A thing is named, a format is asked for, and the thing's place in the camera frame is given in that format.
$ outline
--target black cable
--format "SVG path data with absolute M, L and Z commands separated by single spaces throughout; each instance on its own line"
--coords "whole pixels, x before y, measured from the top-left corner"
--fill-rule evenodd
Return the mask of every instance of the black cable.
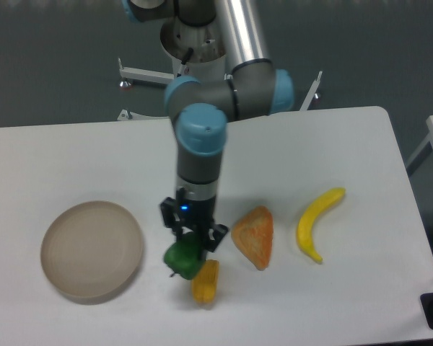
M 189 47 L 188 51 L 185 54 L 185 56 L 183 56 L 183 59 L 181 61 L 180 69 L 178 70 L 178 73 L 176 74 L 177 77 L 181 76 L 181 72 L 183 72 L 182 70 L 184 70 L 184 66 L 187 64 L 187 62 L 189 61 L 189 59 L 191 59 L 191 56 L 193 56 L 193 53 L 194 53 L 194 49 L 192 49 L 191 47 Z

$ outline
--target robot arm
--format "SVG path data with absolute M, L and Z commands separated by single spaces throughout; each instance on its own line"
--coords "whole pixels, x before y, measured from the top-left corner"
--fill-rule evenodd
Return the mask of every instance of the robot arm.
M 138 7 L 145 0 L 124 1 Z M 173 6 L 168 4 L 171 0 L 153 2 L 161 9 L 155 16 L 169 14 L 173 7 L 179 25 L 201 25 L 203 29 L 198 32 L 205 32 L 205 26 L 216 17 L 232 71 L 232 79 L 202 83 L 192 76 L 181 76 L 165 90 L 165 109 L 178 145 L 178 165 L 175 199 L 162 202 L 162 217 L 176 235 L 177 242 L 170 249 L 185 243 L 183 228 L 193 232 L 195 244 L 186 243 L 183 248 L 197 249 L 189 254 L 197 265 L 191 272 L 183 269 L 170 249 L 165 262 L 190 280 L 206 253 L 213 252 L 228 232 L 213 218 L 227 123 L 290 110 L 294 88 L 289 74 L 273 67 L 254 0 L 175 0 Z M 141 11 L 154 9 L 143 7 Z

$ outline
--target silver metal tube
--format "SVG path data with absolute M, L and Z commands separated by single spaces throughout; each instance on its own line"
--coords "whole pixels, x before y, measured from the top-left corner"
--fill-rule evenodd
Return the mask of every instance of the silver metal tube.
M 215 7 L 231 69 L 248 61 L 269 59 L 255 1 L 215 0 Z

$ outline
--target plastic food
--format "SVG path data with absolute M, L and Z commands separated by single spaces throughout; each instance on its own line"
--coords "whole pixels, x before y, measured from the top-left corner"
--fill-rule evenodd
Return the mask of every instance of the plastic food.
M 312 225 L 316 218 L 328 210 L 333 205 L 342 200 L 345 195 L 343 187 L 334 187 L 323 195 L 316 198 L 307 208 L 300 218 L 297 227 L 297 244 L 298 247 L 315 262 L 322 263 L 323 258 L 316 252 L 315 245 L 312 241 Z
M 189 232 L 183 234 L 164 255 L 164 262 L 173 272 L 186 280 L 192 280 L 204 265 L 205 260 L 200 259 L 201 246 L 198 237 Z
M 256 266 L 269 265 L 273 247 L 273 216 L 267 207 L 258 206 L 234 226 L 231 237 L 236 247 Z
M 197 276 L 191 281 L 191 290 L 197 303 L 211 303 L 217 292 L 219 262 L 205 261 Z

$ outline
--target banana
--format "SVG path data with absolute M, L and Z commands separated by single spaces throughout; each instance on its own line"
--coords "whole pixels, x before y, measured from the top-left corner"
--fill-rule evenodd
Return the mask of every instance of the banana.
M 333 189 L 330 189 L 326 193 L 322 194 L 308 206 L 298 223 L 298 247 L 307 256 L 311 257 L 319 264 L 323 262 L 323 258 L 316 252 L 315 245 L 312 241 L 312 225 L 321 213 L 340 202 L 344 197 L 345 192 L 346 190 L 343 187 L 334 187 Z

